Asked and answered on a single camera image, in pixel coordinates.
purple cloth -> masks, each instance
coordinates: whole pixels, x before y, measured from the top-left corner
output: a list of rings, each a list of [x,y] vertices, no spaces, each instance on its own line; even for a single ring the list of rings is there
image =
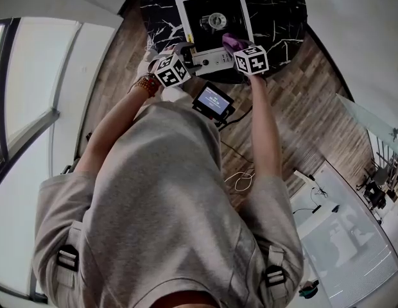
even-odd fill
[[[225,33],[222,36],[222,44],[226,51],[233,56],[235,51],[244,50],[253,44],[253,42],[249,40],[242,40],[231,33]]]

small monitor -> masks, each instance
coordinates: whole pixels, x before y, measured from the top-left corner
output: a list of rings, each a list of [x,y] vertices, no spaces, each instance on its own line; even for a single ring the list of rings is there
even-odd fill
[[[205,88],[205,90],[199,96],[198,101],[201,101],[219,115],[222,115],[225,109],[230,105],[225,98],[209,87]]]
[[[207,82],[193,101],[193,108],[203,115],[222,120],[226,118],[233,99],[215,85]]]

white cable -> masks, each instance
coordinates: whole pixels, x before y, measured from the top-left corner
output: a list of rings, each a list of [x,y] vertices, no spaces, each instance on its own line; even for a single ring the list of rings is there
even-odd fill
[[[252,185],[252,180],[253,180],[253,177],[254,177],[254,175],[255,175],[255,174],[252,174],[252,175],[251,175],[250,173],[246,173],[246,172],[239,171],[239,172],[235,173],[234,175],[230,176],[229,178],[227,178],[227,179],[225,180],[225,182],[227,182],[229,179],[235,177],[236,175],[240,175],[240,174],[243,174],[244,176],[247,175],[248,177],[242,176],[241,178],[239,178],[239,179],[236,180],[236,182],[235,182],[235,191],[237,191],[237,192],[243,192],[243,191],[247,190],[247,189]],[[242,179],[250,179],[249,185],[248,185],[248,187],[246,187],[245,189],[238,189],[238,188],[237,188],[238,182],[239,182],[240,180],[242,180]]]

black marble table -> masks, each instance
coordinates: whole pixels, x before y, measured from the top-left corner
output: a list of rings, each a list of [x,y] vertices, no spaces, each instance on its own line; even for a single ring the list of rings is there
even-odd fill
[[[307,12],[305,0],[245,0],[255,44],[268,53],[266,77],[279,72],[303,43]],[[175,0],[141,0],[141,12],[151,42],[158,51],[186,41]],[[243,74],[233,69],[201,75],[206,80],[242,83]]]

record player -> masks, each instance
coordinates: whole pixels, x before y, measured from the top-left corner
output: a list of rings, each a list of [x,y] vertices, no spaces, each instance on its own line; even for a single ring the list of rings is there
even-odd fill
[[[234,66],[222,45],[222,36],[231,33],[253,41],[245,0],[175,0],[186,40],[194,43],[192,59],[202,65],[196,75]]]

